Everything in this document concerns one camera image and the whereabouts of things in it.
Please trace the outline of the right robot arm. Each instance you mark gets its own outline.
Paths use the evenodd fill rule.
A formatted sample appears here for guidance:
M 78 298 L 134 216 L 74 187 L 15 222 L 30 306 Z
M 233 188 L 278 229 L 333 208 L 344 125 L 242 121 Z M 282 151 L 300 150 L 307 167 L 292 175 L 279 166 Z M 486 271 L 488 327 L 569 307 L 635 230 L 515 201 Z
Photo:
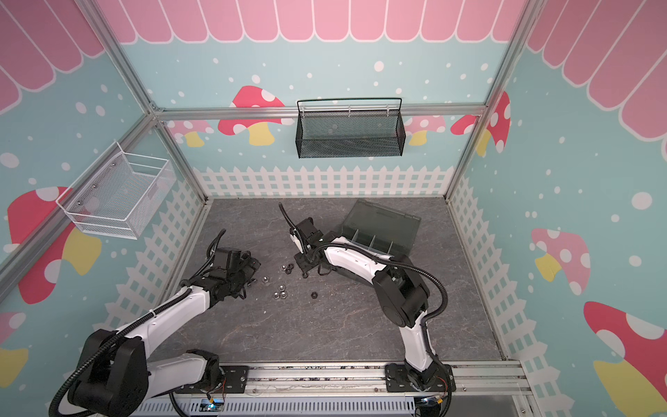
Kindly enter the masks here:
M 409 258 L 420 217 L 359 200 L 339 230 L 324 233 L 313 218 L 295 222 L 286 208 L 280 211 L 298 248 L 295 262 L 302 275 L 335 272 L 371 286 L 383 314 L 401 332 L 411 384 L 423 390 L 435 382 L 448 383 L 427 326 L 445 311 L 448 293 L 440 280 Z

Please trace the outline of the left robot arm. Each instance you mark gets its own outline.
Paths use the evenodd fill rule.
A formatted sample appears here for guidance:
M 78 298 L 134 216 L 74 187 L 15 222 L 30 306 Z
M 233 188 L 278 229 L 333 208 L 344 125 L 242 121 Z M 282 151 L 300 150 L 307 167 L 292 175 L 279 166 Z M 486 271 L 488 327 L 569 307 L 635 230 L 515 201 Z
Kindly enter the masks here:
M 228 379 L 217 354 L 189 349 L 177 357 L 151 361 L 155 350 L 192 319 L 227 298 L 243 299 L 260 269 L 248 251 L 222 248 L 221 231 L 208 245 L 203 266 L 166 302 L 114 330 L 97 330 L 86 340 L 76 369 L 54 395 L 50 416 L 61 415 L 67 401 L 79 415 L 130 416 L 156 396 L 180 387 L 206 394 Z

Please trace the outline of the silver hex nut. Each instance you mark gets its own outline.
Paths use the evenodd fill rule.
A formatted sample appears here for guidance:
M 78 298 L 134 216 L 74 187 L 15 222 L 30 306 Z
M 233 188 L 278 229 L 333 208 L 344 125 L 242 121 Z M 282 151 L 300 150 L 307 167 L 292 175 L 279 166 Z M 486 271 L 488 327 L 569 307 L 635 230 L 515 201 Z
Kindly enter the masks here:
M 280 284 L 276 291 L 273 293 L 273 298 L 276 300 L 286 299 L 288 297 L 287 287 L 283 284 Z

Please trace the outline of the green compartment organizer box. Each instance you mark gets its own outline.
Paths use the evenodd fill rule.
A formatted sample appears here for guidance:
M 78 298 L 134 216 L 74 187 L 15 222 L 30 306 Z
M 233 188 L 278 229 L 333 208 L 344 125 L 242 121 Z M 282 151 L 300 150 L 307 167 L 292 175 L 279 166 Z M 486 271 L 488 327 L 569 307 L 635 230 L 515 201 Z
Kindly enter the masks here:
M 343 223 L 327 237 L 381 255 L 409 256 L 421 218 L 368 200 L 357 200 Z

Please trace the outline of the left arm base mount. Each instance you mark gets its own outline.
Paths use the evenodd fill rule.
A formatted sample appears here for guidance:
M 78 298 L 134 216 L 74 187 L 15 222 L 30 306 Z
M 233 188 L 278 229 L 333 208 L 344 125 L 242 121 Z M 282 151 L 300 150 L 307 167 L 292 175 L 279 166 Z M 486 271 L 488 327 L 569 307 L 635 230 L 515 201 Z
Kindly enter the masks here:
M 202 382 L 187 384 L 177 394 L 244 394 L 249 380 L 249 366 L 222 365 L 213 378 L 205 375 Z

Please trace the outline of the aluminium rail frame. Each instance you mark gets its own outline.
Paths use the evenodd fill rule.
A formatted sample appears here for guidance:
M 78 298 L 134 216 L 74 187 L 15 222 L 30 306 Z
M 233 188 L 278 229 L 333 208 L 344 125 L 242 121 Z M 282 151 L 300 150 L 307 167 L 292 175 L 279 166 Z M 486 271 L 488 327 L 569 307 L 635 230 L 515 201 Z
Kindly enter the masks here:
M 163 394 L 130 416 L 540 416 L 516 361 L 455 361 L 456 391 L 389 393 L 382 361 L 265 362 L 249 366 L 244 394 Z

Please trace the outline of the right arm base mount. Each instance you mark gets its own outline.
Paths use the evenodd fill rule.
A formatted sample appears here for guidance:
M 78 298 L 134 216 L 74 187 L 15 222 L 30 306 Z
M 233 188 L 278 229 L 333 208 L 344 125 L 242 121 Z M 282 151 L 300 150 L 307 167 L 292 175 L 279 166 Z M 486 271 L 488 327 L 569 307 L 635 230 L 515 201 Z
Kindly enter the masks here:
M 450 365 L 433 362 L 425 371 L 406 363 L 385 366 L 386 389 L 389 393 L 449 393 L 457 387 Z

